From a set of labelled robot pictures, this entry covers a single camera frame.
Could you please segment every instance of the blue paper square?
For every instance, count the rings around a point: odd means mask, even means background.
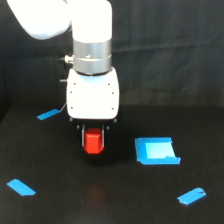
[[[206,193],[201,188],[195,188],[194,190],[178,197],[177,199],[180,201],[180,203],[189,205],[194,201],[197,201],[198,199],[206,196]]]
[[[137,161],[144,165],[180,164],[171,143],[171,138],[135,139]]]
[[[148,159],[175,157],[171,143],[145,143]]]
[[[34,195],[36,193],[31,188],[27,187],[24,183],[17,179],[10,181],[9,183],[7,183],[7,185],[21,196]]]

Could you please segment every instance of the white cylinder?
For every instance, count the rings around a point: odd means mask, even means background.
[[[69,0],[73,39],[98,43],[112,38],[112,7],[106,0]]]

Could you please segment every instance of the red object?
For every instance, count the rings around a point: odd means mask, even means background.
[[[89,154],[99,154],[103,151],[102,130],[99,128],[90,128],[85,132],[84,148]]]

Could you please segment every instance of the blue tape piece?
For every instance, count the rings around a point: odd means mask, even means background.
[[[142,159],[140,162],[143,165],[178,165],[181,158],[179,157],[166,157],[164,159]]]
[[[195,188],[194,190],[178,197],[177,199],[180,201],[180,203],[189,205],[204,196],[206,196],[206,193],[202,188]]]
[[[54,116],[55,114],[58,114],[60,112],[61,112],[60,110],[54,109],[54,110],[51,110],[47,113],[44,113],[44,114],[41,114],[41,115],[37,116],[37,118],[40,119],[40,120],[44,120],[44,119],[46,119],[48,117],[51,117],[51,116]]]
[[[10,181],[9,183],[7,183],[7,185],[21,196],[34,195],[36,193],[31,188],[27,187],[24,183],[17,179]]]
[[[162,142],[169,142],[173,143],[172,139],[169,137],[163,137],[163,138],[138,138],[138,141],[141,143],[162,143]]]

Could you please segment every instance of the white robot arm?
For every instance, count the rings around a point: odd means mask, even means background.
[[[33,38],[46,40],[64,33],[71,18],[62,0],[7,0],[16,19]]]
[[[90,154],[100,153],[104,128],[85,132],[84,127],[89,120],[108,122],[118,114],[119,84],[111,67],[111,4],[107,0],[7,1],[33,38],[49,39],[72,25],[73,56],[69,63],[73,68],[67,79],[67,110],[71,118],[82,121],[82,146]]]

